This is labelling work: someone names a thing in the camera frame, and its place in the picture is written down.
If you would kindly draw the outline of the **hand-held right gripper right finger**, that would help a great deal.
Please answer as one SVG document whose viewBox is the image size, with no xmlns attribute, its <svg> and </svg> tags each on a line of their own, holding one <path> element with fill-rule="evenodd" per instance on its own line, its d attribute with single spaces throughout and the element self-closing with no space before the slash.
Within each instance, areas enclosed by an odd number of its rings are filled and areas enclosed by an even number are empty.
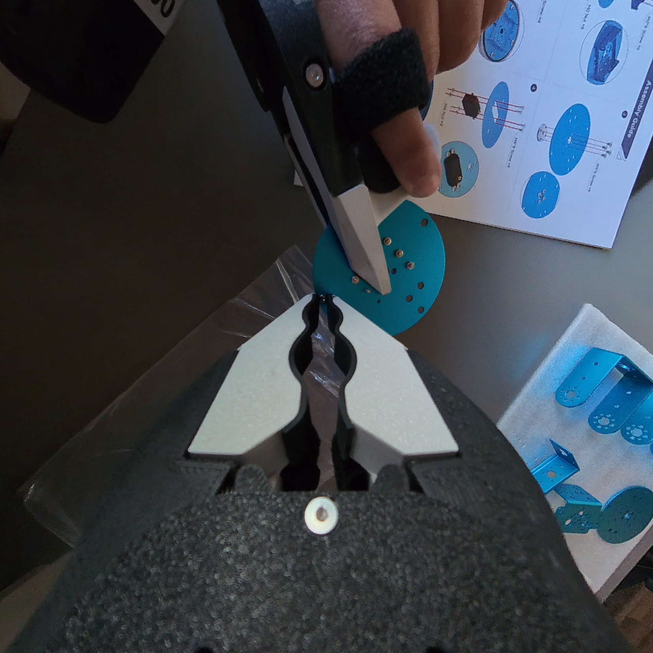
<svg viewBox="0 0 653 653">
<path fill-rule="evenodd" d="M 407 349 L 338 297 L 333 333 L 341 347 L 344 458 L 373 477 L 389 464 L 458 454 L 459 447 Z"/>
</svg>

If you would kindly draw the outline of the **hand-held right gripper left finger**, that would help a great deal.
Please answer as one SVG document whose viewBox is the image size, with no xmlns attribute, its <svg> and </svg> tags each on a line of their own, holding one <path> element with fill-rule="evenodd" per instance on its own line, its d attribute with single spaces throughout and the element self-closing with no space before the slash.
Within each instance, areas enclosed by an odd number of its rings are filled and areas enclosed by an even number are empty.
<svg viewBox="0 0 653 653">
<path fill-rule="evenodd" d="M 286 458 L 282 429 L 300 410 L 289 353 L 306 328 L 307 296 L 238 348 L 188 453 L 218 458 Z"/>
</svg>

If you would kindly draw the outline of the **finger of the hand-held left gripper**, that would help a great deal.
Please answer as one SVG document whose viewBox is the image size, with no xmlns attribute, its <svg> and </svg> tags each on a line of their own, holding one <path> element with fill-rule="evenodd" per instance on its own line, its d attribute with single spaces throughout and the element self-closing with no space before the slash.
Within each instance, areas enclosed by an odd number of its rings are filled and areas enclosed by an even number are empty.
<svg viewBox="0 0 653 653">
<path fill-rule="evenodd" d="M 352 271 L 383 296 L 389 294 L 387 263 L 367 187 L 358 184 L 334 197 L 334 216 Z"/>
</svg>

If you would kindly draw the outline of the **teal round metal disc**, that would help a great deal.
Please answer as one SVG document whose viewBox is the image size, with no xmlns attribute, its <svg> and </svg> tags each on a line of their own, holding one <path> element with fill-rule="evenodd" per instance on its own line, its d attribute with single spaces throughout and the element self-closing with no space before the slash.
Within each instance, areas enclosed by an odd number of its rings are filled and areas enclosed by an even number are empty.
<svg viewBox="0 0 653 653">
<path fill-rule="evenodd" d="M 416 204 L 406 200 L 378 227 L 387 263 L 391 292 L 385 296 L 355 275 L 335 230 L 329 226 L 318 241 L 314 255 L 314 291 L 318 295 L 335 295 L 396 336 L 422 319 L 433 305 L 443 283 L 445 249 L 436 224 Z M 383 239 L 392 238 L 385 246 Z M 403 249 L 402 258 L 395 250 Z M 408 261 L 415 263 L 407 270 Z"/>
</svg>

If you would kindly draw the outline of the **clear plastic bag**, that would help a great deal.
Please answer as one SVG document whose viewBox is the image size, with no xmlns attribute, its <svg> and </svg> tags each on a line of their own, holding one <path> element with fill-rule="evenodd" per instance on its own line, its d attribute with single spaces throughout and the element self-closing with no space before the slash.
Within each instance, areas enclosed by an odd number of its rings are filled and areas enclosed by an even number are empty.
<svg viewBox="0 0 653 653">
<path fill-rule="evenodd" d="M 19 495 L 28 513 L 73 547 L 111 477 L 176 398 L 225 353 L 312 291 L 312 264 L 292 246 L 143 373 L 21 487 Z"/>
</svg>

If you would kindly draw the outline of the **person's left hand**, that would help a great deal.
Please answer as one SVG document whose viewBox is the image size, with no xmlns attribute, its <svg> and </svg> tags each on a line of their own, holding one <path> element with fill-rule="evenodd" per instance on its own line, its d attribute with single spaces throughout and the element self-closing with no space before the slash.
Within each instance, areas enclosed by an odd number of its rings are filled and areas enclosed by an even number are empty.
<svg viewBox="0 0 653 653">
<path fill-rule="evenodd" d="M 382 37 L 412 28 L 429 81 L 464 63 L 505 1 L 316 1 L 332 64 L 342 70 Z M 410 108 L 371 132 L 406 192 L 429 197 L 441 183 L 439 154 L 419 110 Z"/>
</svg>

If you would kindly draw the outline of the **white foam pad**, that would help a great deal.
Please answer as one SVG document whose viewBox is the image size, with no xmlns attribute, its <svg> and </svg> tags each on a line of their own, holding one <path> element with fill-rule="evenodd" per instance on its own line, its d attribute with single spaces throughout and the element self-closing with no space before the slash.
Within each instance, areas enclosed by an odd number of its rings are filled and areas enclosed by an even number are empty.
<svg viewBox="0 0 653 653">
<path fill-rule="evenodd" d="M 600 434 L 588 424 L 590 414 L 622 377 L 617 370 L 580 406 L 564 407 L 556 401 L 557 388 L 594 347 L 626 356 L 652 379 L 652 354 L 586 304 L 499 420 L 498 428 L 525 462 L 527 480 L 535 480 L 530 469 L 554 453 L 550 439 L 568 449 L 580 471 L 563 484 L 580 486 L 603 507 L 627 487 L 652 490 L 652 443 L 633 445 L 620 430 Z M 566 543 L 574 559 L 572 569 L 583 574 L 597 599 L 604 602 L 652 546 L 652 520 L 640 534 L 620 544 L 603 541 L 597 529 L 565 534 L 554 516 L 564 499 L 555 490 L 544 495 L 537 481 L 535 490 L 536 498 L 544 501 L 545 521 L 552 526 L 549 539 Z"/>
</svg>

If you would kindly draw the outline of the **small blue round disc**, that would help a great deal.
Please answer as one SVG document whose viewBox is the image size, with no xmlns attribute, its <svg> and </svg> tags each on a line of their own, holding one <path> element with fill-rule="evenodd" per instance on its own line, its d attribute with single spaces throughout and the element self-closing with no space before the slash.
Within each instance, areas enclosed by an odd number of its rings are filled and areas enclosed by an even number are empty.
<svg viewBox="0 0 653 653">
<path fill-rule="evenodd" d="M 652 491 L 645 486 L 630 486 L 611 497 L 598 519 L 600 538 L 620 544 L 640 534 L 652 519 Z"/>
</svg>

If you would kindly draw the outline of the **white assembly guide sheet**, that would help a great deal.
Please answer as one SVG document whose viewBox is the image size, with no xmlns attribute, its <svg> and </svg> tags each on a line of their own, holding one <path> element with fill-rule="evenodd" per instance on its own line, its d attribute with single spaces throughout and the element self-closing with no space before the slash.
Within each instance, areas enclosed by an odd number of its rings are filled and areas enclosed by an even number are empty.
<svg viewBox="0 0 653 653">
<path fill-rule="evenodd" d="M 426 122 L 431 214 L 610 249 L 652 140 L 651 1 L 508 1 Z"/>
</svg>

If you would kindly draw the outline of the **small blue L bracket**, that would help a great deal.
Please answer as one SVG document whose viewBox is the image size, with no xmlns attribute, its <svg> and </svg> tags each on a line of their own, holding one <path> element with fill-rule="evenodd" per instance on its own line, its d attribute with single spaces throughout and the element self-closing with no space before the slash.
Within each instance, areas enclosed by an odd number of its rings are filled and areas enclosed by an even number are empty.
<svg viewBox="0 0 653 653">
<path fill-rule="evenodd" d="M 580 471 L 579 464 L 568 449 L 553 439 L 550 439 L 550 443 L 554 453 L 530 469 L 544 495 L 549 494 Z"/>
</svg>

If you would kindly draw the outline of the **blue U bracket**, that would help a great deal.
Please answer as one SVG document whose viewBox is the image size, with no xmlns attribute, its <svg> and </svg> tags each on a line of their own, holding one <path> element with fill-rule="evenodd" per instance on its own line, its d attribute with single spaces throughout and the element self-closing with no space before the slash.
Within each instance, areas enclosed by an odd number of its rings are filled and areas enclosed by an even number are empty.
<svg viewBox="0 0 653 653">
<path fill-rule="evenodd" d="M 622 374 L 620 380 L 596 406 L 588 424 L 600 434 L 620 430 L 624 414 L 622 403 L 627 381 L 625 377 L 651 380 L 626 356 L 605 349 L 592 348 L 577 363 L 556 390 L 556 401 L 564 407 L 577 407 L 585 403 L 613 370 Z"/>
<path fill-rule="evenodd" d="M 624 414 L 620 427 L 623 438 L 633 445 L 652 443 L 652 381 L 625 377 Z"/>
</svg>

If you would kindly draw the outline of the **blue perforated bracket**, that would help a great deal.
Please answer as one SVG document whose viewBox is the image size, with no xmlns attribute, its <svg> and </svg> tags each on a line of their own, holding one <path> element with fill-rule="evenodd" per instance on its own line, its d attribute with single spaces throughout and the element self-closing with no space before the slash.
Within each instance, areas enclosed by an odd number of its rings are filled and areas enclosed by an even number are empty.
<svg viewBox="0 0 653 653">
<path fill-rule="evenodd" d="M 599 500 L 577 485 L 560 484 L 554 490 L 565 501 L 554 511 L 563 533 L 587 534 L 598 528 L 602 511 Z"/>
</svg>

